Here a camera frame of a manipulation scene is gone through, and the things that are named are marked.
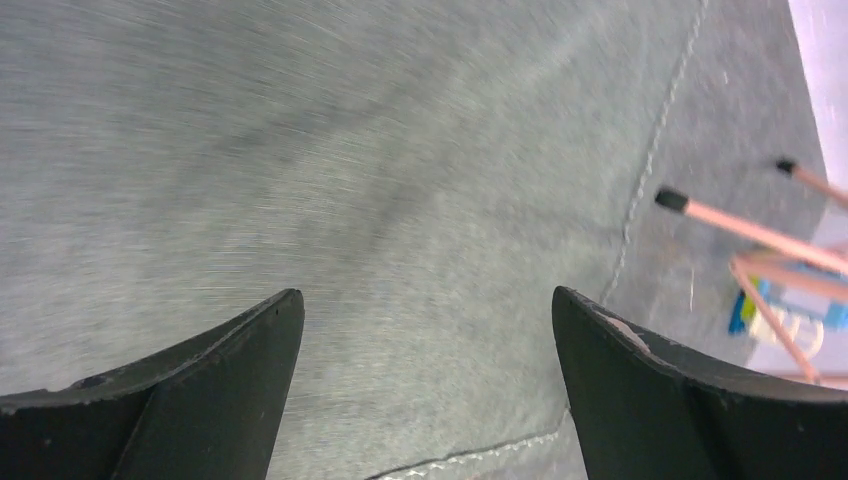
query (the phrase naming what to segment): black rubber foot cap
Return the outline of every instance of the black rubber foot cap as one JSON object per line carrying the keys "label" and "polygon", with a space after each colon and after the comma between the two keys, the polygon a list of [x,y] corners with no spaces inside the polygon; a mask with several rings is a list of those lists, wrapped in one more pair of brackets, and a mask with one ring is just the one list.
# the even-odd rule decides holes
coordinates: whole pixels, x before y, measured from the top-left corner
{"label": "black rubber foot cap", "polygon": [[674,210],[677,213],[683,213],[683,210],[686,209],[686,205],[689,203],[689,197],[668,187],[662,187],[659,192],[657,192],[657,196],[654,201],[657,202],[658,205],[669,210]]}
{"label": "black rubber foot cap", "polygon": [[794,161],[792,161],[788,158],[781,158],[780,160],[777,161],[775,166],[781,172],[791,176],[792,172],[795,171],[795,167],[797,167],[798,165]]}

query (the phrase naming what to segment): chair leg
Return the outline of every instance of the chair leg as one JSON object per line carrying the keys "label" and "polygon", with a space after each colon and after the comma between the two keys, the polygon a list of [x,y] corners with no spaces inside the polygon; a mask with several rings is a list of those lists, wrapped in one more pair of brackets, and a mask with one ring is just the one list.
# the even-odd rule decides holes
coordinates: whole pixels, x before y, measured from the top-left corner
{"label": "chair leg", "polygon": [[766,322],[768,322],[771,329],[774,330],[774,333],[777,335],[780,343],[783,344],[783,347],[789,355],[792,356],[795,363],[797,363],[801,368],[801,371],[804,373],[804,377],[807,381],[815,385],[820,385],[821,375],[818,370],[816,370],[816,368],[810,363],[806,355],[804,355],[804,352],[801,351],[800,347],[795,344],[789,336],[789,333],[785,328],[783,328],[783,325],[774,314],[771,307],[768,303],[766,303],[762,295],[760,295],[760,292],[757,291],[757,287],[754,286],[749,278],[749,275],[751,275],[752,272],[746,269],[745,262],[739,262],[739,260],[734,257],[730,262],[730,271],[733,273],[733,276],[736,277],[736,281],[739,282],[739,286],[742,287],[745,295],[754,302],[757,310],[762,313],[763,318],[765,318]]}
{"label": "chair leg", "polygon": [[783,159],[777,162],[777,169],[786,173],[791,178],[818,190],[827,195],[842,208],[848,209],[848,192],[838,189],[828,183],[827,180],[818,177],[811,172],[801,168],[792,160]]}
{"label": "chair leg", "polygon": [[848,304],[848,284],[845,284],[845,282],[790,270],[774,262],[752,260],[746,258],[744,254],[737,255],[735,262],[738,266],[744,267],[749,275],[762,277],[787,287],[799,288],[838,303]]}
{"label": "chair leg", "polygon": [[670,210],[733,232],[824,270],[848,275],[848,258],[842,255],[810,245],[721,210],[711,208],[675,190],[669,188],[660,189],[656,196],[656,202]]}

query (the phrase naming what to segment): yellow object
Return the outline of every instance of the yellow object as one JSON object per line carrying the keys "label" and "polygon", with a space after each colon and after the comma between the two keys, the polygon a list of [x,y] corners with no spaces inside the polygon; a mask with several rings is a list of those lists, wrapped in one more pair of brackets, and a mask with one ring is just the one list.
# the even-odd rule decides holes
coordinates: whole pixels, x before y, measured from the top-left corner
{"label": "yellow object", "polygon": [[[757,277],[751,277],[751,283],[754,284],[755,287],[760,287],[760,279]],[[742,302],[742,310],[739,311],[739,318],[746,326],[751,320],[753,320],[754,316],[757,314],[757,306],[754,305],[754,302],[751,301],[748,296],[745,296],[745,300]]]}
{"label": "yellow object", "polygon": [[[804,352],[807,359],[813,358],[819,353],[824,342],[824,325],[821,320],[804,314],[791,313],[776,306],[771,306],[771,311],[783,326],[786,334]],[[755,312],[753,318],[746,322],[746,328],[748,329],[748,336],[751,338],[776,347],[783,345],[759,311]]]}

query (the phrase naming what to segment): carpet seam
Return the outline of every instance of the carpet seam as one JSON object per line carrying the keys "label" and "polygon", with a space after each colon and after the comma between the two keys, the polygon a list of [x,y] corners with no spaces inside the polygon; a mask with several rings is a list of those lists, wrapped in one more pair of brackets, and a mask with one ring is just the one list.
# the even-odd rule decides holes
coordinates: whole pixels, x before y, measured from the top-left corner
{"label": "carpet seam", "polygon": [[[654,133],[651,138],[651,146],[648,149],[648,153],[645,159],[645,166],[642,169],[642,173],[639,177],[639,182],[636,186],[636,192],[630,201],[627,210],[627,217],[624,220],[624,227],[622,233],[624,243],[622,244],[621,249],[619,251],[619,255],[616,260],[616,266],[613,270],[612,279],[610,280],[609,284],[607,285],[607,288],[604,289],[604,292],[601,295],[601,300],[599,302],[601,305],[604,305],[606,303],[610,294],[615,290],[615,287],[618,285],[618,279],[621,276],[621,271],[624,268],[626,260],[627,247],[631,243],[630,229],[632,228],[633,222],[636,218],[636,209],[638,208],[642,198],[644,198],[645,196],[645,184],[653,173],[654,156],[659,150],[659,141],[662,137],[663,131],[665,130],[666,123],[668,122],[668,115],[671,111],[671,106],[674,104],[674,101],[676,99],[675,93],[677,92],[678,86],[686,76],[686,67],[688,66],[689,60],[694,54],[695,41],[700,36],[701,24],[703,23],[704,17],[706,16],[707,7],[709,6],[709,4],[710,0],[702,0],[701,2],[701,6],[698,9],[698,13],[695,15],[695,20],[692,23],[688,38],[686,39],[685,49],[680,54],[680,59],[678,60],[677,64],[677,71],[675,72],[674,77],[672,77],[671,85],[668,89],[668,94],[666,95],[666,98],[665,100],[663,100],[662,106],[660,107],[660,118],[656,126],[654,127]],[[510,451],[521,451],[539,445],[544,445],[553,442],[554,440],[559,438],[559,434],[562,430],[563,425],[565,424],[565,420],[570,416],[570,414],[571,409],[566,407],[565,412],[563,412],[563,415],[556,426],[556,429],[551,433],[536,435],[530,438],[519,440],[517,442],[510,442],[505,445],[500,445],[498,447],[489,450],[484,450],[481,452],[454,455],[442,460],[436,460],[430,463],[419,465],[417,467],[412,467],[405,471],[396,471],[386,475],[380,475],[375,478],[377,480],[408,480],[410,478],[425,478],[430,475],[430,473],[436,470],[446,470],[455,465],[464,465],[469,462],[482,461],[488,457],[499,457],[501,454]]]}

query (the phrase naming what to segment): black plastic part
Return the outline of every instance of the black plastic part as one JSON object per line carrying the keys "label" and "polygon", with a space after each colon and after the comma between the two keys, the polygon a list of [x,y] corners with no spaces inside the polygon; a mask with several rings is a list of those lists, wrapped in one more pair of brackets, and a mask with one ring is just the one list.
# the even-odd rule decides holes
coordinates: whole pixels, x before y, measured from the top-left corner
{"label": "black plastic part", "polygon": [[285,290],[72,387],[0,397],[0,478],[265,478],[303,331]]}
{"label": "black plastic part", "polygon": [[591,480],[848,478],[848,392],[703,355],[564,287],[553,328]]}
{"label": "black plastic part", "polygon": [[656,201],[658,205],[669,210],[673,210],[677,213],[683,213],[683,211],[686,210],[686,205],[689,204],[689,197],[674,189],[662,187],[657,192],[657,196],[654,201]]}
{"label": "black plastic part", "polygon": [[795,167],[797,167],[798,164],[788,158],[781,158],[775,163],[775,166],[781,172],[792,176],[792,174],[795,172]]}

